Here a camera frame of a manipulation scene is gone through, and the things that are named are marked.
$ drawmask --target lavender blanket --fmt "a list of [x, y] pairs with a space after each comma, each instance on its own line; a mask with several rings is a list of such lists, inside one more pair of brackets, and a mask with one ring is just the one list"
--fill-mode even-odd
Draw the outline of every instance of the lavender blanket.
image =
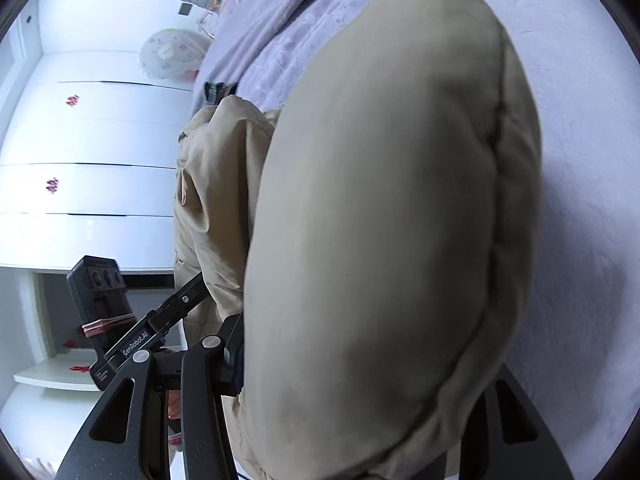
[[[201, 79], [239, 81], [240, 96], [277, 107], [369, 1], [230, 2]], [[640, 406], [640, 66], [598, 0], [486, 1], [544, 134], [538, 265], [508, 365], [576, 480], [591, 480]]]

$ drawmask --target bed sheet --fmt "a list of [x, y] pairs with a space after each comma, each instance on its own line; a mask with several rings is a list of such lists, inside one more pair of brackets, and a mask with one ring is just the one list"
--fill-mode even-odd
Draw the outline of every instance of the bed sheet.
[[[242, 70], [238, 95], [263, 110], [285, 103], [369, 1], [302, 2]], [[486, 1], [522, 58], [544, 135], [538, 263], [507, 363], [576, 480], [590, 480], [640, 406], [640, 66], [599, 0]]]

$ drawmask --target shelf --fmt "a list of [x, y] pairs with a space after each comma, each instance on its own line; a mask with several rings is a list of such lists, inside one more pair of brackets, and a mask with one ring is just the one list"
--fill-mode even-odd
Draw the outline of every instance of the shelf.
[[[94, 364], [95, 360], [93, 349], [73, 348], [15, 374], [14, 380], [17, 383], [57, 390], [96, 392], [98, 387], [88, 371], [88, 367]], [[78, 371], [72, 370], [72, 367], [79, 367]]]

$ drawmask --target silver screw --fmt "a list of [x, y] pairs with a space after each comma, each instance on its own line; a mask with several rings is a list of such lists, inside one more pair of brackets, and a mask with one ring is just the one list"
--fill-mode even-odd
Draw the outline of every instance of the silver screw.
[[138, 350], [133, 354], [133, 361], [136, 363], [143, 363], [149, 359], [149, 352], [147, 350]]
[[217, 335], [210, 335], [202, 340], [202, 346], [204, 346], [204, 348], [215, 348], [220, 343], [222, 343], [222, 341]]

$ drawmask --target fleece blanket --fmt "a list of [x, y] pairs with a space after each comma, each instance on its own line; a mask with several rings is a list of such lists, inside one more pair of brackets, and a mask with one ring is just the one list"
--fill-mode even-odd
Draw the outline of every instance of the fleece blanket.
[[[370, 0], [277, 1], [287, 15], [264, 12], [269, 27], [230, 2], [203, 65], [213, 80], [239, 81], [238, 95], [262, 110], [286, 102]], [[576, 479], [591, 480], [640, 406], [640, 66], [599, 0], [486, 1], [520, 55], [543, 131], [538, 264], [507, 364]], [[238, 60], [231, 46], [243, 30], [253, 49]]]

